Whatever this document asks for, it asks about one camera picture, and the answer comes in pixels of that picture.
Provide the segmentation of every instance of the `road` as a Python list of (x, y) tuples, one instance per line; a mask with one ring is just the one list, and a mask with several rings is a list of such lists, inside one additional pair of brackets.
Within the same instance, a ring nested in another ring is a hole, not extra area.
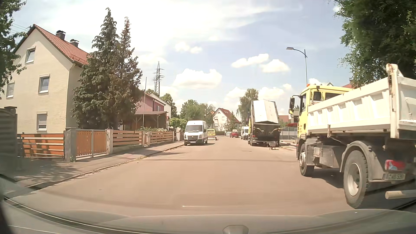
[(14, 200), (46, 212), (127, 216), (317, 215), (351, 209), (336, 170), (299, 173), (293, 147), (269, 150), (219, 137), (62, 182)]

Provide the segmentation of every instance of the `sky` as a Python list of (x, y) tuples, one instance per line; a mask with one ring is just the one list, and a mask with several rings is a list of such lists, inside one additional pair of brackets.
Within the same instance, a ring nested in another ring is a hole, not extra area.
[(140, 88), (154, 88), (160, 62), (161, 95), (170, 93), (178, 111), (193, 99), (236, 112), (239, 97), (255, 88), (287, 115), (289, 97), (307, 79), (304, 55), (286, 47), (306, 50), (308, 82), (343, 86), (351, 77), (339, 61), (349, 50), (330, 0), (28, 0), (13, 29), (62, 30), (92, 52), (107, 7), (119, 32), (130, 20)]

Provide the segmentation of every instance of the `white window frame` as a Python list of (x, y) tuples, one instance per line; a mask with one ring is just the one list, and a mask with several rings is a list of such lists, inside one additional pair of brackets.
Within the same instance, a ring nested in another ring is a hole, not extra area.
[[(41, 88), (42, 88), (42, 81), (44, 80), (44, 79), (49, 79), (49, 83), (48, 83), (48, 89), (47, 90), (40, 90)], [(49, 92), (49, 85), (50, 85), (50, 81), (51, 81), (51, 77), (50, 77), (50, 75), (43, 75), (43, 76), (40, 76), (39, 77), (39, 88), (38, 88), (38, 92), (37, 93), (45, 93), (45, 92)]]
[(34, 53), (36, 53), (36, 47), (31, 47), (31, 48), (28, 48), (27, 49), (25, 63), (33, 62), (35, 60), (35, 55), (33, 55), (33, 59), (32, 60), (28, 60), (29, 59), (29, 54), (30, 54), (31, 51), (33, 51)]
[[(45, 121), (45, 128), (39, 128), (39, 115), (46, 115), (46, 121)], [(47, 112), (38, 112), (36, 113), (36, 130), (37, 131), (46, 131), (47, 129), (47, 123), (48, 123), (48, 113)]]
[[(13, 85), (13, 94), (12, 95), (9, 95), (9, 86), (10, 85)], [(6, 98), (13, 97), (14, 94), (15, 94), (15, 82), (13, 81), (13, 82), (9, 82), (7, 84), (7, 87), (6, 87)]]

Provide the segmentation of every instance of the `parked vehicle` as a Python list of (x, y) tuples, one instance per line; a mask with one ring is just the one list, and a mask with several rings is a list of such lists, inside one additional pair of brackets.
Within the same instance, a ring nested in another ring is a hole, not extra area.
[(208, 133), (208, 137), (212, 137), (212, 138), (215, 138), (215, 140), (217, 140), (217, 134), (215, 132), (215, 129), (209, 128), (207, 129), (207, 133)]
[(186, 123), (185, 133), (184, 133), (184, 144), (207, 144), (208, 143), (208, 133), (207, 133), (207, 123), (203, 120), (191, 120)]
[(280, 124), (276, 103), (267, 100), (251, 101), (248, 127), (248, 143), (252, 146), (279, 142)]
[[(386, 78), (359, 89), (309, 85), (298, 96), (300, 173), (339, 168), (353, 208), (416, 197), (416, 80), (404, 77), (396, 64), (387, 64), (386, 71)], [(292, 97), (290, 114), (294, 106)], [(405, 190), (395, 191), (405, 182)], [(385, 198), (375, 200), (380, 192)]]
[(248, 126), (241, 127), (240, 138), (243, 140), (248, 139)]
[(230, 137), (231, 138), (238, 137), (238, 131), (237, 131), (237, 129), (233, 129), (233, 131), (230, 133)]

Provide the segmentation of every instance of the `street lamp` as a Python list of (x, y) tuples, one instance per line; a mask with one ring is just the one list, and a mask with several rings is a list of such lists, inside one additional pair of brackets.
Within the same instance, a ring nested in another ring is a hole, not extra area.
[(299, 51), (299, 52), (301, 52), (301, 53), (305, 56), (306, 84), (308, 84), (308, 67), (307, 67), (307, 65), (306, 65), (306, 59), (307, 59), (308, 57), (306, 56), (306, 50), (303, 50), (303, 52), (302, 52), (302, 51), (297, 50), (297, 49), (295, 49), (295, 48), (293, 48), (293, 47), (287, 47), (286, 49), (287, 49), (287, 50), (296, 50), (296, 51)]

